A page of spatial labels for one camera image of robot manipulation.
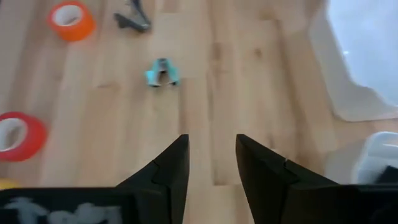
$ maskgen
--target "plastic container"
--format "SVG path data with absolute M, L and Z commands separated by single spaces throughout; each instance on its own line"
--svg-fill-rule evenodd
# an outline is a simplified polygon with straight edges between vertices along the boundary
M 398 168 L 398 133 L 375 133 L 329 153 L 325 177 L 339 184 L 371 184 L 387 166 Z
M 329 0 L 310 40 L 334 113 L 346 121 L 398 117 L 398 1 Z

